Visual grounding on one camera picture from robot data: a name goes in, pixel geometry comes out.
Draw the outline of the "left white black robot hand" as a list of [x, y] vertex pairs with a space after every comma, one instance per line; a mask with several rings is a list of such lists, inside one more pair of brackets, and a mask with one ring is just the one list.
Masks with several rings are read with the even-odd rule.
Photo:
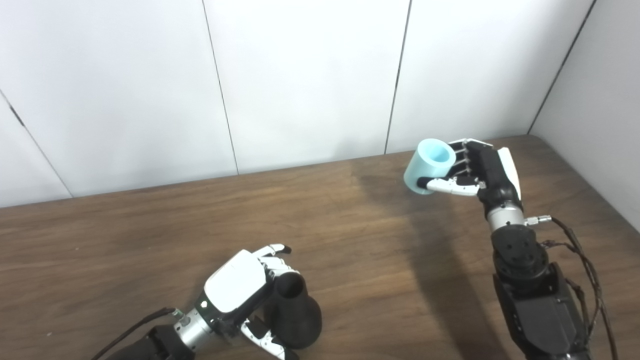
[[256, 251], [242, 249], [219, 267], [205, 281], [189, 313], [204, 336], [242, 334], [279, 360], [297, 360], [265, 321], [253, 315], [274, 293], [278, 280], [300, 275], [279, 257], [290, 253], [289, 246], [279, 243]]

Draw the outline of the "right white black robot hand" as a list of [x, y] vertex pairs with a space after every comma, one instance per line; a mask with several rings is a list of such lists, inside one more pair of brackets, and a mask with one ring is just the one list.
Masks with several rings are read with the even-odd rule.
[[509, 148], [494, 148], [473, 138], [451, 142], [422, 140], [403, 180], [420, 195], [438, 192], [476, 197], [486, 214], [496, 208], [524, 210], [519, 176]]

